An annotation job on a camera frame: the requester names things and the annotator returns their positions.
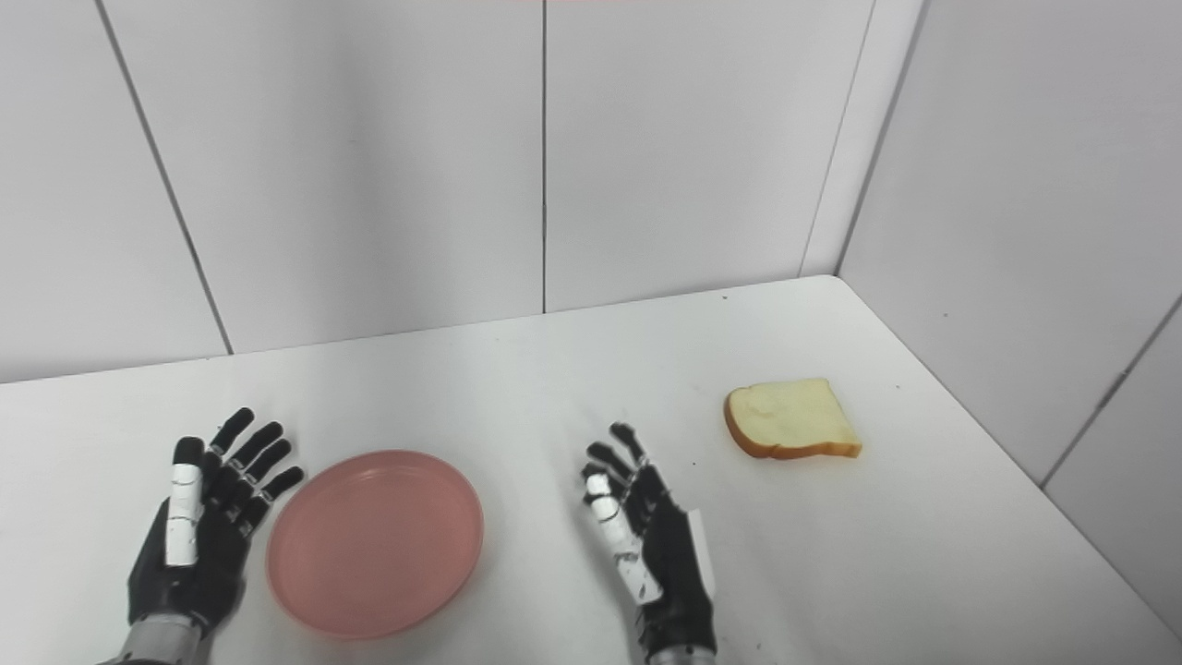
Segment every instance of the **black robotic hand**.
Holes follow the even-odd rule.
[[[616,569],[639,606],[645,659],[652,665],[713,659],[714,574],[701,521],[696,511],[687,515],[673,502],[631,428],[617,423],[611,435],[632,464],[608,444],[591,444],[583,501],[599,521]]]
[[[278,423],[261,428],[226,459],[234,439],[253,420],[251,410],[239,410],[200,457],[201,510],[191,566],[165,566],[169,500],[160,506],[128,580],[130,624],[154,615],[182,615],[204,637],[234,611],[245,586],[242,568],[251,535],[272,502],[304,480],[304,471],[292,467],[259,488],[291,452]],[[187,437],[177,444],[177,456],[202,448],[200,439]]]

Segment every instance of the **table surface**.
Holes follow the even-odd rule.
[[[738,386],[825,377],[862,457],[756,461]],[[121,645],[124,582],[173,445],[241,405],[313,474],[377,449],[462,471],[486,541],[416,628],[339,644],[275,606],[264,554],[215,664],[638,663],[579,503],[583,449],[626,420],[719,580],[723,664],[1155,664],[1182,645],[840,280],[817,276],[278,352],[0,386],[0,644],[11,663]]]

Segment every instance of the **robotic hand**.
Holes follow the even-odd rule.
[[[591,507],[619,576],[639,606],[648,665],[713,665],[714,573],[701,517],[669,496],[631,428],[611,426],[628,449],[625,463],[608,444],[587,448],[584,503]]]
[[[193,437],[177,443],[173,496],[156,511],[128,580],[131,632],[117,663],[189,665],[201,639],[238,605],[251,535],[271,504],[304,480],[292,467],[259,487],[291,452],[278,423],[262,426],[226,459],[253,420],[251,410],[239,410],[208,450]]]

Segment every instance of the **slice of bread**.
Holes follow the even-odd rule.
[[[862,442],[825,379],[756,384],[727,396],[723,415],[739,448],[752,457],[858,457]]]

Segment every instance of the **white wall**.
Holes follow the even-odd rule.
[[[235,352],[541,311],[541,5],[111,0]]]
[[[223,353],[182,229],[235,352],[830,270],[917,5],[109,0],[167,181],[5,7],[0,382]]]
[[[1182,318],[1175,315],[1046,491],[1182,634],[1180,398]]]
[[[1035,481],[1182,283],[1182,5],[929,5],[840,274]]]
[[[0,2],[0,383],[225,353],[95,5]]]
[[[551,2],[548,308],[795,276],[872,5]]]

